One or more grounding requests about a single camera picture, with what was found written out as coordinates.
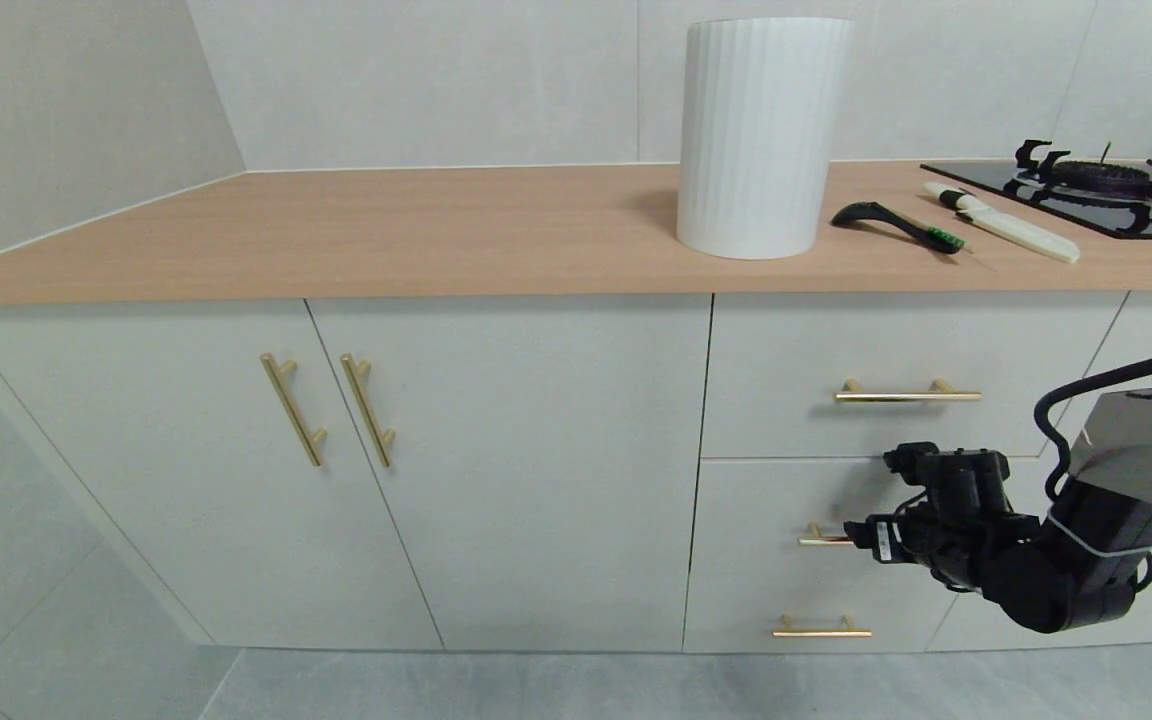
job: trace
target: tiled wall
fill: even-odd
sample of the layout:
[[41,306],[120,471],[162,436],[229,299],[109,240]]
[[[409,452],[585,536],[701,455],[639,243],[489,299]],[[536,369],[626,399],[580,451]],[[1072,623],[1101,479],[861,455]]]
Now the tiled wall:
[[189,0],[248,168],[676,160],[687,24],[854,18],[833,156],[1152,154],[1152,0]]
[[184,0],[0,0],[0,250],[242,169]]
[[184,638],[0,414],[0,720],[194,719],[236,654]]

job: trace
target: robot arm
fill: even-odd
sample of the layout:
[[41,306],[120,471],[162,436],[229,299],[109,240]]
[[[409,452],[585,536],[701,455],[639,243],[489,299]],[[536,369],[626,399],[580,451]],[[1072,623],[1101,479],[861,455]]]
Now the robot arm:
[[[979,592],[1037,632],[1123,616],[1152,582],[1152,391],[1101,396],[1073,450],[1047,412],[1084,392],[1147,376],[1152,359],[1039,400],[1034,418],[1059,455],[1046,518],[1011,511],[1005,455],[905,444],[882,460],[923,491],[890,514],[844,523],[847,537],[884,564],[923,564],[952,591]],[[1138,578],[1142,562],[1146,573]]]

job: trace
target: gas stove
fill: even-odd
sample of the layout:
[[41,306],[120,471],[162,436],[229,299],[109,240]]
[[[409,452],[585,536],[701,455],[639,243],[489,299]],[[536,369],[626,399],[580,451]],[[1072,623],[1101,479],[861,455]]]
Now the gas stove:
[[1152,240],[1152,160],[1066,160],[1068,150],[1034,151],[1047,141],[1025,141],[1016,161],[968,160],[924,164],[923,168],[1024,202],[1112,237]]

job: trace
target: white cylindrical container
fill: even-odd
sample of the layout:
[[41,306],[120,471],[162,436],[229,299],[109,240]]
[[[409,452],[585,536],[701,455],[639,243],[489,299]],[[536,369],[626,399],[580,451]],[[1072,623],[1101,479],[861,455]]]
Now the white cylindrical container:
[[749,260],[812,247],[850,47],[843,18],[687,31],[680,241]]

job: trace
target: white cable tie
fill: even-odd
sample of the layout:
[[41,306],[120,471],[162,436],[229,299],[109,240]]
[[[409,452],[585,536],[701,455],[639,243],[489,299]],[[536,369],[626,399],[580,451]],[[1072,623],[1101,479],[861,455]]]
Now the white cable tie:
[[1152,552],[1152,544],[1151,544],[1151,546],[1146,546],[1146,547],[1132,547],[1130,550],[1115,550],[1114,552],[1105,552],[1102,550],[1096,550],[1094,547],[1089,546],[1087,541],[1084,541],[1083,538],[1079,538],[1078,536],[1075,536],[1074,531],[1070,530],[1069,528],[1066,528],[1064,523],[1061,523],[1060,520],[1052,518],[1052,511],[1051,510],[1047,510],[1047,521],[1052,525],[1056,525],[1056,528],[1060,528],[1061,532],[1066,533],[1066,536],[1069,536],[1069,539],[1071,539],[1071,541],[1076,541],[1079,545],[1079,547],[1082,547],[1084,551],[1091,552],[1092,555],[1098,556],[1098,558],[1102,558],[1102,559],[1106,559],[1106,560],[1112,560],[1112,559],[1115,559],[1115,558],[1126,558],[1126,556],[1129,556],[1129,555],[1143,555],[1143,553]]

